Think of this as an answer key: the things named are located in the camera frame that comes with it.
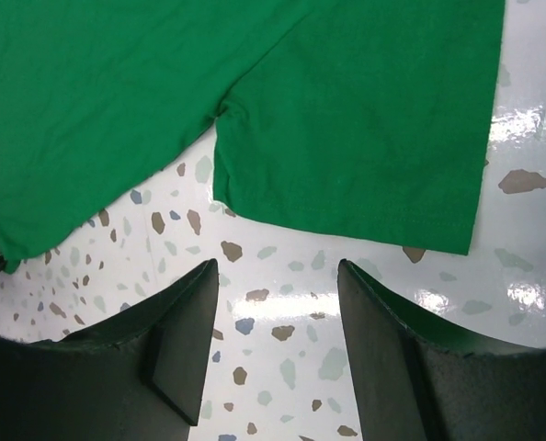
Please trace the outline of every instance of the white floor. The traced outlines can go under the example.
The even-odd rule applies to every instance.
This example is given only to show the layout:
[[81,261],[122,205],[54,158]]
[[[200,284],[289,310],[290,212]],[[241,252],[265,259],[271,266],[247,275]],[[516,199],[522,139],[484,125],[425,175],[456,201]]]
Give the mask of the white floor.
[[61,339],[217,257],[220,303],[193,441],[361,439],[336,295],[343,257],[456,323],[546,345],[546,1],[507,2],[468,257],[408,256],[234,217],[211,198],[214,140],[209,133],[57,250],[1,275],[0,334]]

